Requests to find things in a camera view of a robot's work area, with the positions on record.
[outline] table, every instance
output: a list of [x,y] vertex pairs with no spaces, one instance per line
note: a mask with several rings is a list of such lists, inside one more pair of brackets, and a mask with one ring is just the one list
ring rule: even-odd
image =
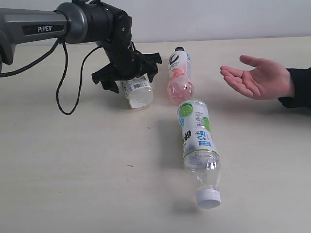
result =
[[[220,152],[222,204],[193,204],[182,167],[177,107],[166,95],[167,61],[183,46],[193,60],[194,97],[209,107]],[[3,72],[50,47],[17,47]],[[73,107],[82,59],[94,45],[69,46],[61,89]],[[222,65],[248,68],[241,54],[286,67],[311,66],[311,38],[265,38],[137,44],[160,52],[150,108],[130,110],[125,96],[104,91],[90,74],[108,62],[98,50],[86,63],[76,112],[63,115],[55,92],[61,46],[41,64],[0,80],[0,231],[3,233],[291,233],[309,232],[311,113],[256,101],[232,90]]]

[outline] open palm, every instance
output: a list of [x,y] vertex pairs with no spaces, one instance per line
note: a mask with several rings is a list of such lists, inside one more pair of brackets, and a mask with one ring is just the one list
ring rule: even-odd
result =
[[237,92],[255,100],[294,96],[290,74],[281,64],[245,55],[240,57],[240,61],[255,69],[247,71],[227,66],[221,67],[224,80]]

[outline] wall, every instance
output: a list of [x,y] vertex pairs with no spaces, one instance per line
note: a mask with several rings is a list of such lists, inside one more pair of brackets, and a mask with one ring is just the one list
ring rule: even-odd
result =
[[[63,0],[6,0],[3,8],[54,10]],[[309,0],[106,0],[133,17],[136,42],[311,35]]]

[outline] black bottle cap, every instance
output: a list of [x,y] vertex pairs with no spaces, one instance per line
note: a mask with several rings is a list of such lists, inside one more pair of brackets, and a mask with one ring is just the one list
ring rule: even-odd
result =
[[175,52],[176,51],[185,51],[185,49],[183,47],[177,47],[177,48],[175,48]]

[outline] clear plastic bottle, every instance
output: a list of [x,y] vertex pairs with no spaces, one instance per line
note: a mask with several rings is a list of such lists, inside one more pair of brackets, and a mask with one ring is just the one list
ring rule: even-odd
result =
[[169,58],[170,80],[167,92],[171,102],[179,105],[193,96],[194,87],[191,82],[191,57],[183,47],[177,47]]
[[131,108],[145,108],[153,102],[154,94],[149,81],[144,75],[132,80],[122,81],[121,84]]
[[179,123],[184,138],[184,168],[196,188],[200,208],[220,205],[220,158],[210,132],[207,105],[198,99],[189,99],[178,108]]

